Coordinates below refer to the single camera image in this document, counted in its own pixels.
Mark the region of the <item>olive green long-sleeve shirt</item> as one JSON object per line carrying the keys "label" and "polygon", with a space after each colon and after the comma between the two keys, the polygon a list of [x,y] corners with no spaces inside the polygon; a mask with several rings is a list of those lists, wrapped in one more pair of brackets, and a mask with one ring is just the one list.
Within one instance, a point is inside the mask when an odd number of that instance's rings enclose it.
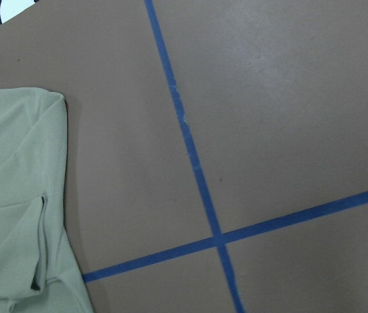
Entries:
{"label": "olive green long-sleeve shirt", "polygon": [[92,312],[64,228],[60,93],[0,89],[0,312]]}

